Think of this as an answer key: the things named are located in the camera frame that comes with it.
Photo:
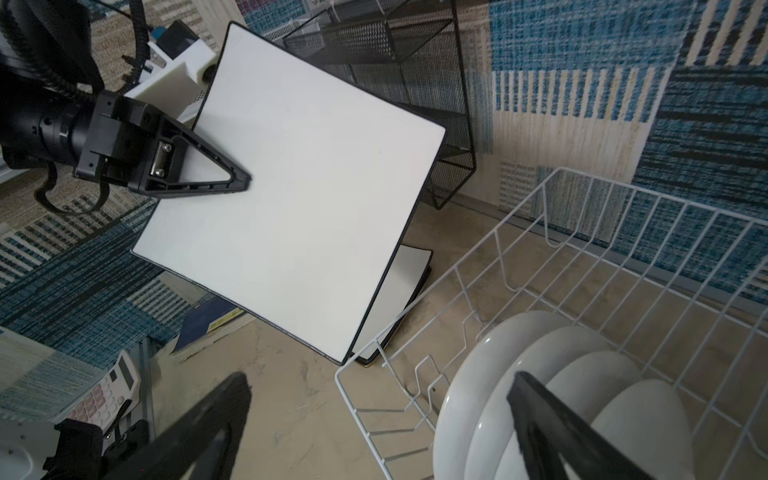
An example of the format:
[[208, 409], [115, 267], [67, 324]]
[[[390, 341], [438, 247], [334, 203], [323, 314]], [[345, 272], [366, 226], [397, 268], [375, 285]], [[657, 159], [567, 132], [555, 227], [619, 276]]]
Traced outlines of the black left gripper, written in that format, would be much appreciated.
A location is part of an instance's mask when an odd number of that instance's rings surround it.
[[250, 174], [157, 107], [114, 92], [94, 104], [73, 175], [154, 198], [239, 193]]

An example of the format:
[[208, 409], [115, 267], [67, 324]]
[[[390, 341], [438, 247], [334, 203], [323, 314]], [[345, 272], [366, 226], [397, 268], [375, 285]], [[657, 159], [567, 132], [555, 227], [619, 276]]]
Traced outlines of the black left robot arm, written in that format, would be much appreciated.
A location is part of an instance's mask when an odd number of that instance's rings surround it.
[[111, 186], [164, 199], [239, 193], [251, 177], [155, 101], [139, 94], [158, 83], [146, 71], [151, 45], [171, 44], [180, 58], [197, 36], [180, 22], [150, 38], [144, 5], [132, 1], [132, 70], [120, 89], [106, 88], [91, 51], [89, 9], [78, 1], [1, 4], [1, 153], [13, 170], [46, 169], [35, 200], [62, 215], [47, 195], [58, 168], [93, 182], [106, 203]]

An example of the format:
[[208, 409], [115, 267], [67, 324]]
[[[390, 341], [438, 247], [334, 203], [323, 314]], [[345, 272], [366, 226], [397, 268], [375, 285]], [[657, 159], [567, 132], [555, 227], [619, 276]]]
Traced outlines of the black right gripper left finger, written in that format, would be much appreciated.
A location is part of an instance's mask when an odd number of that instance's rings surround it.
[[109, 472], [108, 479], [229, 479], [251, 402], [236, 371], [169, 429]]

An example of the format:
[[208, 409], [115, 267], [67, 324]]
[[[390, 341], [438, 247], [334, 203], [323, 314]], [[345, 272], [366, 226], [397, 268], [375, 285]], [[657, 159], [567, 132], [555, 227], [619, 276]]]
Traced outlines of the white square plate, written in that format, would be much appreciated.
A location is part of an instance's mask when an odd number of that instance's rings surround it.
[[356, 362], [368, 366], [376, 361], [380, 352], [374, 340], [386, 347], [404, 317], [395, 320], [420, 293], [431, 273], [430, 261], [434, 252], [401, 244], [390, 266], [383, 285], [363, 324], [353, 347]]
[[445, 128], [231, 23], [195, 132], [249, 187], [160, 201], [133, 253], [343, 362]]

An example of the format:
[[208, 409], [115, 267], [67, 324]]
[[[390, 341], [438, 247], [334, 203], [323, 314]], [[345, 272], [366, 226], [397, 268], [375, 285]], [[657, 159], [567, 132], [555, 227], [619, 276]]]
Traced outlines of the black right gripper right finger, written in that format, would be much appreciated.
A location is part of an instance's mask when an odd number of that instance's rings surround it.
[[544, 386], [534, 418], [517, 428], [530, 479], [648, 479], [650, 475], [613, 447]]

